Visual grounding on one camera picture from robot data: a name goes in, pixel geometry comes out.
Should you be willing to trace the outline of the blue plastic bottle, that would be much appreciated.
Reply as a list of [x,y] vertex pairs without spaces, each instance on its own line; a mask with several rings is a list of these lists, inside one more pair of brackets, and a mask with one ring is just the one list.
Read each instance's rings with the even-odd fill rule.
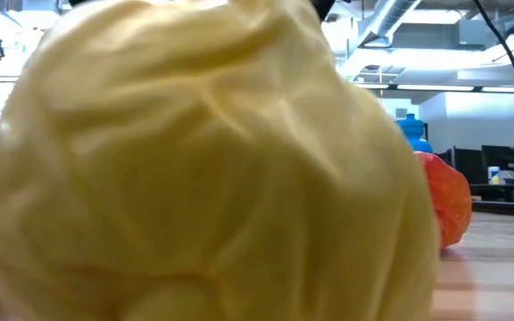
[[426,123],[408,113],[405,119],[397,121],[402,132],[415,152],[433,153],[430,143],[425,138]]

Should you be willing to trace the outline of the large yellow toy fruit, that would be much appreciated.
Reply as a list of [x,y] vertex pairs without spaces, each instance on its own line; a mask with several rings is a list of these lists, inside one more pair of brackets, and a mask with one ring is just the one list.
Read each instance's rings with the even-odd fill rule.
[[0,118],[20,321],[428,321],[438,233],[312,0],[78,4]]

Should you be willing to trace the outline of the orange toy fruit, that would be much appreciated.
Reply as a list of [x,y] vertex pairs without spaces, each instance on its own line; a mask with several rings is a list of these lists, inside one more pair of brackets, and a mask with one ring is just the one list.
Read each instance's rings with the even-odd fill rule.
[[426,173],[435,214],[441,228],[441,248],[458,243],[472,219],[472,198],[467,179],[438,156],[415,152]]

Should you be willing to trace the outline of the grey ceiling box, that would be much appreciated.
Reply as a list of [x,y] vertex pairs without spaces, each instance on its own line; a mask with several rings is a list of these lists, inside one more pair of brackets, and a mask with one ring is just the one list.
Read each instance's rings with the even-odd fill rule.
[[454,24],[403,23],[393,34],[393,49],[484,51],[499,40],[484,21]]

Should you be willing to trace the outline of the black computer monitor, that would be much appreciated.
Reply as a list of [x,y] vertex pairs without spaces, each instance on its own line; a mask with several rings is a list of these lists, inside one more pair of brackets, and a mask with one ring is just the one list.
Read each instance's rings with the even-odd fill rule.
[[487,167],[498,167],[500,170],[514,171],[514,147],[483,145],[484,164]]
[[453,165],[472,184],[486,184],[488,181],[481,150],[455,148]]

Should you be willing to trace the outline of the dark office desk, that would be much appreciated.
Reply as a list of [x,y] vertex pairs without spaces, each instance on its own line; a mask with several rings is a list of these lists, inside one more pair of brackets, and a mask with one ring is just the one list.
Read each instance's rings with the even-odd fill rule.
[[471,184],[472,196],[485,202],[514,202],[514,185]]

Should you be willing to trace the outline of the silver air duct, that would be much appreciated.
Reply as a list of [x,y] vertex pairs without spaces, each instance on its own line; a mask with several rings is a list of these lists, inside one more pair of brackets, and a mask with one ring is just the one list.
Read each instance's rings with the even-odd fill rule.
[[357,46],[387,48],[392,45],[394,32],[405,15],[412,12],[422,0],[378,0],[371,16],[359,22]]

